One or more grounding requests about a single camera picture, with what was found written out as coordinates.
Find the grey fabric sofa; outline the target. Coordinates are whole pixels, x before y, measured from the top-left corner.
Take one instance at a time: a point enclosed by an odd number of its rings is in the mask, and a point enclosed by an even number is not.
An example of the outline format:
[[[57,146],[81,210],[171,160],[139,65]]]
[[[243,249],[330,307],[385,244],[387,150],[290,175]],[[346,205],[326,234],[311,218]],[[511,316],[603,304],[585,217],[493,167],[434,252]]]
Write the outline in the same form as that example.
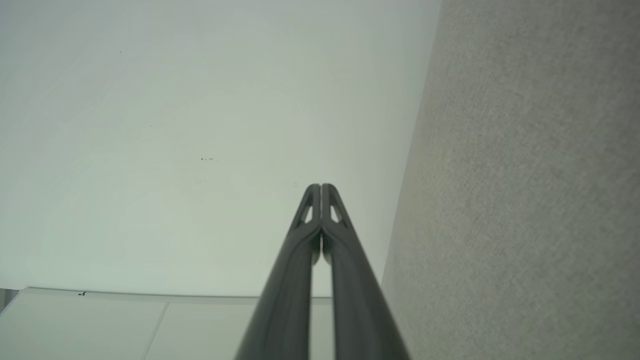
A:
[[[407,159],[412,360],[640,360],[640,0],[442,0]]]

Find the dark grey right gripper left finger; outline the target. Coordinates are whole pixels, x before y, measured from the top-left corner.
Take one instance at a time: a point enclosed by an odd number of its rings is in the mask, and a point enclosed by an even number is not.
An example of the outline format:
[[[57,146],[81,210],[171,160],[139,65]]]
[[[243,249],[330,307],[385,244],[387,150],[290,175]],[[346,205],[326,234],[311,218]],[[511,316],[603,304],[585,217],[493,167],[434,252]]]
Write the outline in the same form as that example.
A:
[[[235,360],[309,360],[313,266],[321,250],[322,189],[304,192]]]

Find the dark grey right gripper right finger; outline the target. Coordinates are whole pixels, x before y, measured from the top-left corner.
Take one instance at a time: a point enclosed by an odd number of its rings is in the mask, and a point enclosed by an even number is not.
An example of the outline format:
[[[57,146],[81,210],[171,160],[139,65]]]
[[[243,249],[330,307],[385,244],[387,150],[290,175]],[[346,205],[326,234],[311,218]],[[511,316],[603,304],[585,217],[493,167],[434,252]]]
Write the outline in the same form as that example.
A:
[[[331,267],[335,360],[410,360],[338,189],[322,185],[322,253]]]

